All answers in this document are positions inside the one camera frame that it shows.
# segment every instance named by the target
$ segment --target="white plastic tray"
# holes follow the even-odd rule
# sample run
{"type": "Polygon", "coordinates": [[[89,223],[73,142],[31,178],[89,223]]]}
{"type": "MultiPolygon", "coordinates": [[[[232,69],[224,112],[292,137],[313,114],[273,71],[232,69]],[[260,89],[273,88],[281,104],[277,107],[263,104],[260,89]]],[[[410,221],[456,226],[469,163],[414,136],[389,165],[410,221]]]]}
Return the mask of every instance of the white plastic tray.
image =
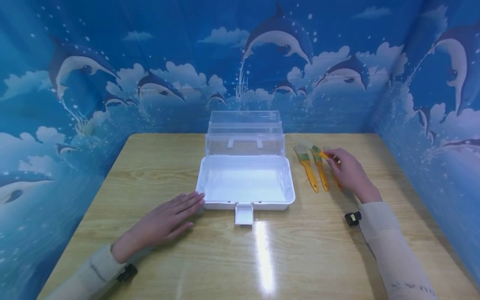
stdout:
{"type": "Polygon", "coordinates": [[[295,201],[285,156],[206,156],[197,188],[205,209],[235,209],[235,224],[252,225],[253,210],[284,210],[295,201]]]}

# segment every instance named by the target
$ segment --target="dolphin wallpaper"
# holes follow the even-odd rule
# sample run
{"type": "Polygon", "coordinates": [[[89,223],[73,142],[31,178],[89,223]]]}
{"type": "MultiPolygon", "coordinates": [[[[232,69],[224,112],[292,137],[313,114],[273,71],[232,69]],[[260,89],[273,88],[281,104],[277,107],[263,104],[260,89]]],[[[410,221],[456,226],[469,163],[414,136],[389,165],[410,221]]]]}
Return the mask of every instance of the dolphin wallpaper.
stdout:
{"type": "Polygon", "coordinates": [[[480,283],[475,0],[5,0],[0,27],[0,299],[37,297],[129,135],[213,110],[379,134],[480,283]]]}

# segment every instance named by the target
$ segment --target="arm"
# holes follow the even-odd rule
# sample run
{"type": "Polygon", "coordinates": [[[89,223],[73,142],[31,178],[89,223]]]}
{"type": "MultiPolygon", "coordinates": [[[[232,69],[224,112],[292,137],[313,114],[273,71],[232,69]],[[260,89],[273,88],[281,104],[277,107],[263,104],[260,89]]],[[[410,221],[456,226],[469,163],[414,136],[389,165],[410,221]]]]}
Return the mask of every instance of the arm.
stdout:
{"type": "Polygon", "coordinates": [[[99,292],[117,278],[124,266],[113,257],[111,245],[106,245],[87,259],[47,300],[83,300],[100,296],[99,292]]]}
{"type": "Polygon", "coordinates": [[[174,240],[193,226],[185,220],[204,204],[204,194],[181,194],[138,221],[112,245],[87,259],[78,271],[47,297],[47,300],[97,299],[123,272],[125,263],[143,250],[174,240]]]}
{"type": "Polygon", "coordinates": [[[326,150],[340,158],[327,162],[342,184],[360,200],[360,228],[377,261],[389,300],[437,299],[427,275],[408,246],[397,218],[382,201],[360,163],[343,149],[326,150]]]}

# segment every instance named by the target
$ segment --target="hand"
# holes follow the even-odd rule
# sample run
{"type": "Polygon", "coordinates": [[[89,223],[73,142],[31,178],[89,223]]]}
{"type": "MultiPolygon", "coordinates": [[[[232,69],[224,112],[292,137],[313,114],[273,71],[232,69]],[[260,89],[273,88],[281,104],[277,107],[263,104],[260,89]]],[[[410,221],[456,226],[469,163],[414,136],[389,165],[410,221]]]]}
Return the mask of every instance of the hand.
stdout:
{"type": "Polygon", "coordinates": [[[332,168],[338,182],[354,192],[362,204],[382,201],[380,192],[370,181],[355,156],[341,148],[325,150],[324,152],[330,157],[336,156],[340,159],[340,164],[332,159],[326,161],[332,168]]]}
{"type": "Polygon", "coordinates": [[[202,207],[204,197],[197,192],[180,194],[154,208],[112,245],[115,260],[123,264],[136,252],[168,243],[191,228],[193,223],[183,221],[202,207]]]}

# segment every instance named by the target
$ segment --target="paintbrush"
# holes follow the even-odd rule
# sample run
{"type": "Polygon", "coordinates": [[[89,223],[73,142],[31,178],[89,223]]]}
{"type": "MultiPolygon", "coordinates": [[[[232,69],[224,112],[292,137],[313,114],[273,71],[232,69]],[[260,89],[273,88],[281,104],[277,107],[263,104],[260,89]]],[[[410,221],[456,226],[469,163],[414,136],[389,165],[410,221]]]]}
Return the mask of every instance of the paintbrush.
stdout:
{"type": "MultiPolygon", "coordinates": [[[[335,161],[336,161],[337,164],[340,165],[340,160],[339,160],[338,158],[337,158],[337,160],[335,160],[335,161]]],[[[335,182],[335,185],[338,187],[338,189],[339,189],[340,191],[342,191],[342,186],[340,185],[340,182],[338,182],[338,179],[337,179],[337,177],[335,176],[335,174],[333,173],[333,170],[332,170],[332,176],[333,176],[333,181],[335,182]]]]}
{"type": "Polygon", "coordinates": [[[330,190],[330,187],[328,186],[327,176],[325,175],[324,163],[322,161],[322,158],[320,157],[320,155],[313,153],[313,161],[317,165],[318,174],[320,175],[320,181],[324,186],[324,190],[328,192],[330,190]]]}
{"type": "Polygon", "coordinates": [[[300,144],[304,145],[305,147],[307,147],[308,149],[310,149],[310,151],[312,151],[313,153],[315,154],[318,154],[321,158],[324,158],[324,159],[333,159],[336,163],[340,163],[340,159],[336,156],[328,156],[327,154],[325,154],[325,152],[323,152],[319,147],[315,146],[314,144],[312,144],[310,141],[308,140],[305,140],[305,139],[300,139],[300,144]]]}
{"type": "Polygon", "coordinates": [[[293,147],[293,150],[295,150],[295,153],[299,158],[300,164],[305,168],[305,172],[307,173],[307,178],[310,182],[310,185],[315,192],[318,192],[317,179],[315,178],[312,168],[310,167],[310,157],[308,156],[307,148],[299,144],[293,147]]]}

